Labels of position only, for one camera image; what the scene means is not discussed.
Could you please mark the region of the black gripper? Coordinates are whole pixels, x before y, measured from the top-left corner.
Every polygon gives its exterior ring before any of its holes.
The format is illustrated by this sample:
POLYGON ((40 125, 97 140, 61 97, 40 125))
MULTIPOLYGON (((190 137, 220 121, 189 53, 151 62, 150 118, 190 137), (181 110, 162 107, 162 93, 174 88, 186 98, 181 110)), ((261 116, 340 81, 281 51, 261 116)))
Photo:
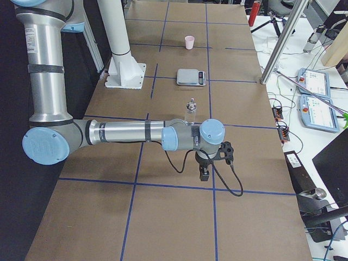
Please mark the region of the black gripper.
POLYGON ((217 159, 217 154, 213 153, 205 155, 203 152, 199 151, 195 153, 195 159, 199 164, 200 181, 208 181, 210 174, 207 167, 217 159))

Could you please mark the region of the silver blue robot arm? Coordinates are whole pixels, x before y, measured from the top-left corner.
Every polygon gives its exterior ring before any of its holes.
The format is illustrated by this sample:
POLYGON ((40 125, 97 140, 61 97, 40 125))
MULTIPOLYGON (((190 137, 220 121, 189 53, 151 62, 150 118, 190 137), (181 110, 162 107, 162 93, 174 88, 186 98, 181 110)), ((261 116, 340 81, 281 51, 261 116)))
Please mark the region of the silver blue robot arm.
POLYGON ((233 149, 224 140, 225 127, 215 119, 201 125, 183 120, 98 122, 75 120, 67 111, 61 32, 84 29, 82 1, 15 1, 15 13, 24 25, 28 72, 34 114, 22 139, 25 154, 41 165, 65 160, 74 151, 100 143, 155 142, 166 152, 195 152, 200 180, 209 178, 216 160, 233 162, 233 149))

